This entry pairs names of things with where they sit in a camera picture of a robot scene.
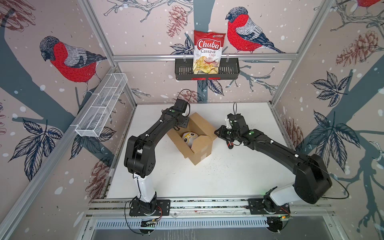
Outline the red black utility knife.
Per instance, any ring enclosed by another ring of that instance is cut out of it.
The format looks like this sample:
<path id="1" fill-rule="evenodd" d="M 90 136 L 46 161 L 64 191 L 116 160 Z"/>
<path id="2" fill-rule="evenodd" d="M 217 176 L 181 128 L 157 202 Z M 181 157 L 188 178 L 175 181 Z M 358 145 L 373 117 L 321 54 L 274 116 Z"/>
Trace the red black utility knife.
<path id="1" fill-rule="evenodd" d="M 232 142 L 227 142 L 228 148 L 231 150 L 234 147 L 234 144 Z"/>

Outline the brown cardboard express box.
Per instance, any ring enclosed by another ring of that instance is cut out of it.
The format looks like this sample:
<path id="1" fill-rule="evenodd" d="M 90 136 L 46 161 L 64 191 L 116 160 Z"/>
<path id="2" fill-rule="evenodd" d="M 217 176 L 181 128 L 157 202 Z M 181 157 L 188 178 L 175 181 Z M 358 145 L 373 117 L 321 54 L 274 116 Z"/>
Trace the brown cardboard express box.
<path id="1" fill-rule="evenodd" d="M 167 132 L 168 137 L 175 144 L 184 158 L 197 165 L 212 153 L 213 141 L 217 138 L 214 134 L 214 127 L 198 113 L 190 116 L 187 128 L 181 128 L 178 131 L 171 129 Z M 192 147 L 188 147 L 182 138 L 186 132 L 194 132 L 199 135 L 194 140 Z"/>

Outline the white plush doll with glasses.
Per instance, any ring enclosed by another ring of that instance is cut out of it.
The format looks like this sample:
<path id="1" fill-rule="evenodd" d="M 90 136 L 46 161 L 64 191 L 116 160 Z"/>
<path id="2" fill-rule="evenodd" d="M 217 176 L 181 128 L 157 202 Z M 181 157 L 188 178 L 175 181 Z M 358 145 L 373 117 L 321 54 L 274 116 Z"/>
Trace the white plush doll with glasses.
<path id="1" fill-rule="evenodd" d="M 188 146 L 188 147 L 192 147 L 193 145 L 193 142 L 195 139 L 197 139 L 199 137 L 198 134 L 194 133 L 194 132 L 186 132 L 182 135 L 182 138 L 184 140 L 184 143 Z"/>

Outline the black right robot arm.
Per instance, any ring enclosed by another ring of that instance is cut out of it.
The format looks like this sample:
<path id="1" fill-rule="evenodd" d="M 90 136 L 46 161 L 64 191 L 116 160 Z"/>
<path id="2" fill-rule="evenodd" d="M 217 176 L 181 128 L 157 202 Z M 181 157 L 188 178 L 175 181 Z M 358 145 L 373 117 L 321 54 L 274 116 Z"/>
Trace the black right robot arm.
<path id="1" fill-rule="evenodd" d="M 229 146 L 245 146 L 277 161 L 295 175 L 295 181 L 270 189 L 263 197 L 264 211 L 275 214 L 283 205 L 303 200 L 316 204 L 332 187 L 335 177 L 327 171 L 316 154 L 298 153 L 269 138 L 257 129 L 250 129 L 241 114 L 229 114 L 227 124 L 215 130 L 215 135 Z"/>

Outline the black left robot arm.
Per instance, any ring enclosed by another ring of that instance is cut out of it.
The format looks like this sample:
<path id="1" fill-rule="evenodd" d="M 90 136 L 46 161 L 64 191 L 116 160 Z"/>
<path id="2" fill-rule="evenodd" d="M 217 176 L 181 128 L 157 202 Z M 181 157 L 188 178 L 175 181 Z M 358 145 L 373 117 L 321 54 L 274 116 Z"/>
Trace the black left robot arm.
<path id="1" fill-rule="evenodd" d="M 128 139 L 124 166 L 132 174 L 139 191 L 130 202 L 129 215 L 131 217 L 169 214 L 169 211 L 163 210 L 162 207 L 167 207 L 170 201 L 158 204 L 157 193 L 150 174 L 156 165 L 155 148 L 157 144 L 171 129 L 188 126 L 190 119 L 184 113 L 189 109 L 190 104 L 187 101 L 177 99 L 172 107 L 162 111 L 159 120 L 146 132 Z"/>

